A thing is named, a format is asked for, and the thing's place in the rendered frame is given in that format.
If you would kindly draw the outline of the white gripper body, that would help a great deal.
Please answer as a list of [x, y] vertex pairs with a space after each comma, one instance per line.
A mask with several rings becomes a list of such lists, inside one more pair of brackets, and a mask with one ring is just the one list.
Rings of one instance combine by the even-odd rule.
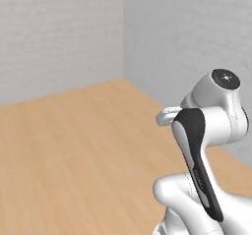
[[180, 106], [165, 107], [156, 116], [157, 124], [160, 127], [171, 125], [174, 118], [181, 110], [182, 108]]

